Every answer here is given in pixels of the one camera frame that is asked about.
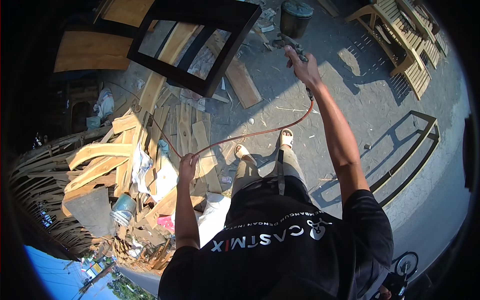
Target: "motorcycle wheel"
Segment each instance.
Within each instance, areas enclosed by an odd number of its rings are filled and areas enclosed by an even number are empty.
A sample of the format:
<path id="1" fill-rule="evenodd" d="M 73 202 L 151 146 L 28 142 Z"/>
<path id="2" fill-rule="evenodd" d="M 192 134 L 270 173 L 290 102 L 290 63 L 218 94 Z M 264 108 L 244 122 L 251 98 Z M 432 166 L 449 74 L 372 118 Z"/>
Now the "motorcycle wheel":
<path id="1" fill-rule="evenodd" d="M 417 270 L 419 257 L 415 252 L 406 252 L 397 261 L 395 273 L 402 277 L 410 277 Z"/>

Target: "black paint can lid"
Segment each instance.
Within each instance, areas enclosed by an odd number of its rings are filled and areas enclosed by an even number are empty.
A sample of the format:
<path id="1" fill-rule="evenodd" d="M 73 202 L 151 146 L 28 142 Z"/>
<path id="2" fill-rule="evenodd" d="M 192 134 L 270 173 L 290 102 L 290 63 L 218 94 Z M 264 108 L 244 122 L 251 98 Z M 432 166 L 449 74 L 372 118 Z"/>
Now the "black paint can lid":
<path id="1" fill-rule="evenodd" d="M 307 19 L 313 15 L 313 8 L 298 0 L 283 1 L 281 9 L 282 11 L 301 19 Z"/>

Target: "beige slide sandal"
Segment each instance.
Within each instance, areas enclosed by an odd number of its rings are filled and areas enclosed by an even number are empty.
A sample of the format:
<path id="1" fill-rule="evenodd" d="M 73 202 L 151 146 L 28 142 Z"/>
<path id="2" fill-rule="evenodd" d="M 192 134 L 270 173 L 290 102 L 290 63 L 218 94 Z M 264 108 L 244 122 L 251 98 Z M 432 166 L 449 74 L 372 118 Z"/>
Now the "beige slide sandal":
<path id="1" fill-rule="evenodd" d="M 293 148 L 293 132 L 292 130 L 285 128 L 280 131 L 280 146 L 287 145 Z"/>
<path id="2" fill-rule="evenodd" d="M 248 158 L 253 162 L 253 164 L 255 166 L 257 166 L 257 161 L 252 157 L 252 155 L 250 154 L 250 152 L 248 152 L 247 148 L 245 148 L 244 145 L 242 144 L 237 144 L 235 146 L 235 156 L 240 158 L 240 160 L 242 160 L 241 158 L 246 155 L 248 156 Z"/>

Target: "paint can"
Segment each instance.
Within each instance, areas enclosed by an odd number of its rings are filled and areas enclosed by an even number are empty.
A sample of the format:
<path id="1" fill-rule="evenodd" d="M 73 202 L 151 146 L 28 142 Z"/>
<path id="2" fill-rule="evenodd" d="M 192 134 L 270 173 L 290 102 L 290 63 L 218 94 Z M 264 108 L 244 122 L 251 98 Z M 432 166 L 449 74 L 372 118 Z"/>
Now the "paint can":
<path id="1" fill-rule="evenodd" d="M 293 39 L 301 38 L 313 15 L 313 8 L 298 0 L 282 2 L 280 32 Z"/>
<path id="2" fill-rule="evenodd" d="M 136 212 L 137 202 L 123 193 L 112 207 L 110 216 L 122 226 L 128 227 L 131 218 Z"/>

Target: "foot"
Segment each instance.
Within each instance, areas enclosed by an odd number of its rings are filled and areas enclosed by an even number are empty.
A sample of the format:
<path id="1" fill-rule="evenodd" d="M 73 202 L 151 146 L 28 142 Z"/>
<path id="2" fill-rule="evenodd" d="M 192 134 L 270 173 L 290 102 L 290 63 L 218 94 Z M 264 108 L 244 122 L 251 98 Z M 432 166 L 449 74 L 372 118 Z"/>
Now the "foot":
<path id="1" fill-rule="evenodd" d="M 245 148 L 245 146 L 243 146 L 241 144 L 238 144 L 235 147 L 235 156 L 240 158 L 240 160 L 250 161 L 254 165 L 257 165 L 257 161 L 255 159 L 253 159 L 253 157 L 248 152 L 247 148 Z"/>
<path id="2" fill-rule="evenodd" d="M 290 149 L 293 146 L 293 132 L 290 129 L 283 129 L 280 135 L 280 146 L 287 146 Z"/>

